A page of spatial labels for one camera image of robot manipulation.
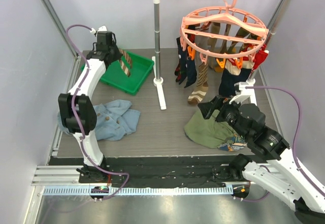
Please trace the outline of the brown striped sock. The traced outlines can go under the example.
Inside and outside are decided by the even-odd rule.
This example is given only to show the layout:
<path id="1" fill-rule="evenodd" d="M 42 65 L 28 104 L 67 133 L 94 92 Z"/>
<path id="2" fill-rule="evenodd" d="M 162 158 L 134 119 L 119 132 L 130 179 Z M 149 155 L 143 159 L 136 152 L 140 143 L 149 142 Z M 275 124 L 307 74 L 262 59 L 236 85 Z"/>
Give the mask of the brown striped sock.
<path id="1" fill-rule="evenodd" d="M 199 65 L 199 76 L 197 84 L 189 95 L 187 102 L 190 105 L 197 105 L 200 103 L 208 92 L 208 65 L 202 63 Z"/>
<path id="2" fill-rule="evenodd" d="M 119 60 L 121 69 L 127 77 L 130 77 L 131 69 L 133 67 L 133 60 L 125 50 L 119 49 L 119 52 L 122 55 L 121 59 Z"/>

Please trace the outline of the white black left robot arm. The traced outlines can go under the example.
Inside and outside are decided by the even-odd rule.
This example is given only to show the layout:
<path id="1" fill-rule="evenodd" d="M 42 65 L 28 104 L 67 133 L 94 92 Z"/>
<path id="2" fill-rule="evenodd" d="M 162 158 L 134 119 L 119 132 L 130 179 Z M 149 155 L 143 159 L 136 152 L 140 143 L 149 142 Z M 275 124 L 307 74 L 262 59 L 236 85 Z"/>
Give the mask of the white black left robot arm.
<path id="1" fill-rule="evenodd" d="M 77 171 L 102 183 L 109 172 L 95 136 L 97 114 L 91 98 L 101 76 L 111 63 L 121 58 L 121 53 L 113 32 L 100 29 L 94 34 L 93 49 L 87 55 L 80 53 L 85 59 L 82 73 L 67 93 L 59 95 L 58 104 L 61 123 L 77 140 L 84 157 L 83 167 Z"/>

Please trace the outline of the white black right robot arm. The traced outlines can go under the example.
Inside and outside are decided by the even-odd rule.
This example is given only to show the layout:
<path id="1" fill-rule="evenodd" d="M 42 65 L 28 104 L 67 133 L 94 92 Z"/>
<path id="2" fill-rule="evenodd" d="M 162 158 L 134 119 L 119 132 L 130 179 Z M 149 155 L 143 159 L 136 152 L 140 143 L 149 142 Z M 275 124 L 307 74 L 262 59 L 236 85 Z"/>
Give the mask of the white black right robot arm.
<path id="1" fill-rule="evenodd" d="M 231 103 L 216 96 L 209 102 L 199 103 L 198 108 L 204 119 L 209 119 L 218 110 L 215 120 L 228 123 L 256 156 L 282 175 L 278 178 L 240 154 L 230 163 L 232 179 L 245 178 L 260 185 L 289 206 L 301 223 L 324 223 L 324 196 L 320 193 L 324 185 L 294 158 L 292 146 L 265 125 L 266 116 L 257 105 Z"/>

